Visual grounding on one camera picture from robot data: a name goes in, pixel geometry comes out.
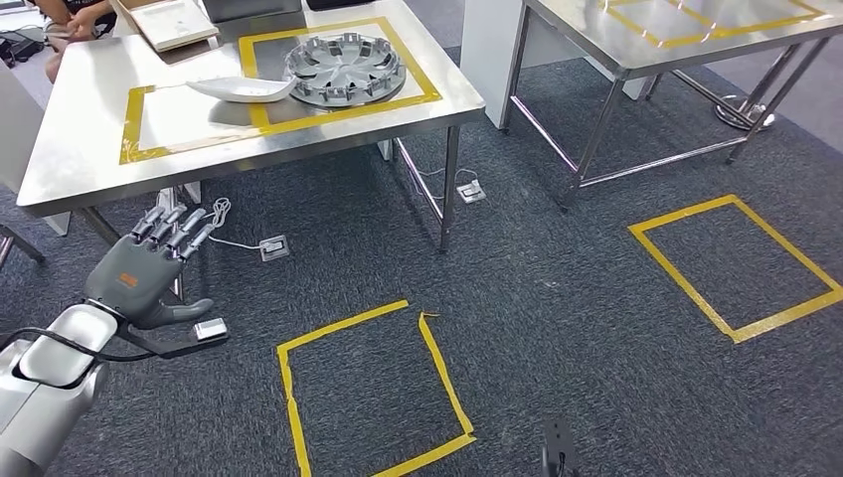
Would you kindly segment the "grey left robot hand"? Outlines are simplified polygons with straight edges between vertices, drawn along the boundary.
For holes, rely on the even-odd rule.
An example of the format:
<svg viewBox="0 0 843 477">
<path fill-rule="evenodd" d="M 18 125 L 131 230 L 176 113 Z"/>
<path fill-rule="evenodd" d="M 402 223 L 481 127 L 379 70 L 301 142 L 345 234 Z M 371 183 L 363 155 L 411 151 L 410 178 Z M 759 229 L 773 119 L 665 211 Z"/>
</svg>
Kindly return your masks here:
<svg viewBox="0 0 843 477">
<path fill-rule="evenodd" d="M 214 229 L 211 224 L 205 225 L 182 248 L 182 241 L 207 214 L 199 208 L 179 226 L 177 222 L 186 211 L 185 206 L 178 206 L 166 213 L 163 207 L 156 206 L 147 212 L 88 276 L 84 286 L 86 299 L 141 330 L 191 322 L 205 315 L 214 305 L 210 298 L 180 305 L 163 301 L 188 258 Z"/>
</svg>

